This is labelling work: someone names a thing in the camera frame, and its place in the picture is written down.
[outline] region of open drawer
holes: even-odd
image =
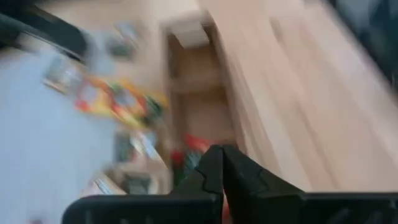
[[[169,54],[167,83],[172,137],[178,147],[183,137],[236,143],[239,125],[233,119],[231,91],[213,22],[190,19],[166,29]]]

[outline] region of black plastic object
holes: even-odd
[[[69,57],[85,62],[88,44],[77,27],[30,4],[0,2],[0,44],[23,49],[17,43],[21,32],[44,40]]]
[[[224,188],[234,223],[398,223],[398,194],[308,194],[234,146],[211,146],[168,195],[92,196],[62,223],[221,223]]]
[[[19,18],[37,32],[23,30],[65,52],[69,57],[84,62],[87,43],[82,32],[75,26],[36,7],[31,6],[23,11]]]

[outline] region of wooden floor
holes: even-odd
[[[398,190],[395,93],[320,1],[203,1],[248,154],[307,191]]]

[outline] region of colorful toy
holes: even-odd
[[[94,93],[93,101],[86,99],[90,93]],[[111,116],[134,128],[148,127],[167,107],[164,95],[138,89],[123,78],[86,77],[75,103],[82,112]]]
[[[206,153],[206,151],[213,144],[235,144],[235,142],[231,141],[215,141],[209,139],[202,139],[191,134],[184,135],[184,143],[186,145],[186,150],[184,152],[174,151],[172,153],[172,167],[173,167],[173,175],[174,175],[174,185],[178,185],[184,180],[187,176],[189,176],[195,167],[198,165],[202,155]],[[224,194],[224,205],[223,205],[223,220],[229,220],[229,207],[228,202],[226,200]]]

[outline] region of yellow toy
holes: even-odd
[[[89,87],[96,90],[92,102],[83,99]],[[164,95],[135,87],[127,79],[86,77],[77,93],[76,107],[85,113],[114,117],[134,128],[146,128],[168,106]]]

